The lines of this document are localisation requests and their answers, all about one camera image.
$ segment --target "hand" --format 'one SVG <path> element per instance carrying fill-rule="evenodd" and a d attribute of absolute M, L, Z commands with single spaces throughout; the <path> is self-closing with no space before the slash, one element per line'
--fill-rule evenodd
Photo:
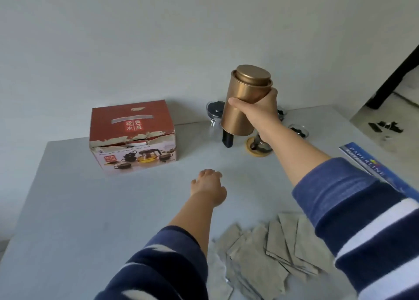
<path fill-rule="evenodd" d="M 227 190 L 221 186 L 221 172 L 212 169 L 205 169 L 198 174 L 198 178 L 191 182 L 192 195 L 207 195 L 214 207 L 224 202 L 227 197 Z"/>
<path fill-rule="evenodd" d="M 275 88 L 271 88 L 268 95 L 254 104 L 243 102 L 235 97 L 230 97 L 228 99 L 230 105 L 244 112 L 249 122 L 259 132 L 262 140 L 267 143 L 269 143 L 268 132 L 271 131 L 275 125 L 281 124 L 276 106 L 277 94 L 278 91 Z"/>

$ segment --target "blue package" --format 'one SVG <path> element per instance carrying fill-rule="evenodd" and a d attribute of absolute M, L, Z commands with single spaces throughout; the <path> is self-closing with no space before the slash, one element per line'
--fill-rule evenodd
<path fill-rule="evenodd" d="M 348 155 L 349 158 L 356 161 L 356 163 L 369 174 L 379 178 L 381 181 L 387 182 L 397 191 L 405 194 L 406 197 L 411 197 L 412 199 L 419 201 L 419 192 L 400 179 L 393 171 L 380 163 L 356 143 L 348 143 L 340 146 L 339 149 Z"/>

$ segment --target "small glass dish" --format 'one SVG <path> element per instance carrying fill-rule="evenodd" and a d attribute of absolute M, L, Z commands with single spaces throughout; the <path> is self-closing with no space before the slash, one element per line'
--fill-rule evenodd
<path fill-rule="evenodd" d="M 302 139 L 306 139 L 308 137 L 308 130 L 304 126 L 298 124 L 291 124 L 288 126 L 288 128 L 293 130 Z"/>

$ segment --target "canister lid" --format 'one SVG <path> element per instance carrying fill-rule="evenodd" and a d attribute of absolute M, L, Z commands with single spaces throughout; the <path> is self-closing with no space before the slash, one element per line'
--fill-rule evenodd
<path fill-rule="evenodd" d="M 267 70 L 248 64 L 239 65 L 235 75 L 238 80 L 255 86 L 266 86 L 271 79 Z"/>

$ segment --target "wooden coaster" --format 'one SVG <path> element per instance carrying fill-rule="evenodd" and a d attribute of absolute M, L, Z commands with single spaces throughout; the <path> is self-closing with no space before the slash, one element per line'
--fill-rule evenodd
<path fill-rule="evenodd" d="M 246 146 L 246 150 L 247 150 L 250 154 L 254 155 L 255 157 L 262 158 L 262 157 L 266 157 L 267 155 L 270 155 L 270 154 L 271 154 L 271 152 L 273 152 L 273 151 L 271 151 L 271 152 L 261 152 L 261 151 L 259 151 L 259 150 L 252 150 L 252 149 L 250 149 L 250 145 L 253 143 L 254 139 L 255 139 L 254 137 L 250 137 L 250 138 L 246 141 L 246 144 L 245 144 L 245 146 Z"/>

